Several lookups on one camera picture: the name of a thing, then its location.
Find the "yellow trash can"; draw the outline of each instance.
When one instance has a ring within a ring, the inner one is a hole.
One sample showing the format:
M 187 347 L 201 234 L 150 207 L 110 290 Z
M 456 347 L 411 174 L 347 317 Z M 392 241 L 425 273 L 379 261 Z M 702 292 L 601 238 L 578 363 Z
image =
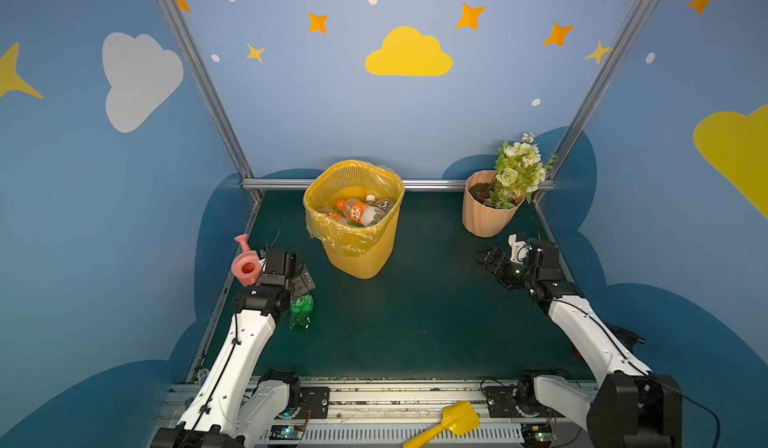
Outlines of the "yellow trash can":
M 312 238 L 322 241 L 333 266 L 358 279 L 370 279 L 392 253 L 405 193 L 400 177 L 387 169 L 357 160 L 339 162 L 317 177 L 304 193 L 306 230 Z M 354 228 L 317 211 L 340 199 L 365 200 L 369 194 L 395 202 L 375 225 Z

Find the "yellow toy shovel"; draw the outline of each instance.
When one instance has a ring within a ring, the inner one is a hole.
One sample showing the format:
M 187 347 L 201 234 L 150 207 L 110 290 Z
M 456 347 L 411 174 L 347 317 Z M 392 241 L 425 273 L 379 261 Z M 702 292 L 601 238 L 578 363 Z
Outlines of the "yellow toy shovel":
M 480 426 L 480 416 L 472 409 L 472 404 L 468 401 L 459 401 L 457 404 L 446 406 L 442 411 L 442 423 L 418 434 L 402 446 L 403 448 L 422 448 L 443 430 L 450 430 L 456 436 L 463 436 L 478 426 Z

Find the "white cloud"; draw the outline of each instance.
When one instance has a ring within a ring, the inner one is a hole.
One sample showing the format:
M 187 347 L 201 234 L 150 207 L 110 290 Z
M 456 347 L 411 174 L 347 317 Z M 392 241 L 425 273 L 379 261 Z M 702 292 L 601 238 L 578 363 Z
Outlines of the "white cloud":
M 184 65 L 149 35 L 115 32 L 101 49 L 104 73 L 112 86 L 107 117 L 119 132 L 137 129 L 181 84 Z

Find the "shovel handle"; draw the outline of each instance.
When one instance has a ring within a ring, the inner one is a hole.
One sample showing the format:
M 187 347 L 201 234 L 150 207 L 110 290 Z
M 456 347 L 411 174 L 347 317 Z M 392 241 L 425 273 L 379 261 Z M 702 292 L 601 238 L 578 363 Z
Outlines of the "shovel handle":
M 445 428 L 442 425 L 433 426 L 429 430 L 417 434 L 412 439 L 402 444 L 403 448 L 422 448 L 425 444 L 429 443 L 432 438 L 442 433 Z

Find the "green plastic bottle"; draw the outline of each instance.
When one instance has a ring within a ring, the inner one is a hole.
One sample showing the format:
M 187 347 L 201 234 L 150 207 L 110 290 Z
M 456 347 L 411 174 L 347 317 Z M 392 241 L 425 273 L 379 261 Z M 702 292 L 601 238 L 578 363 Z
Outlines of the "green plastic bottle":
M 315 308 L 315 300 L 312 295 L 304 295 L 295 299 L 290 304 L 290 328 L 291 330 L 306 330 L 310 327 L 310 314 Z

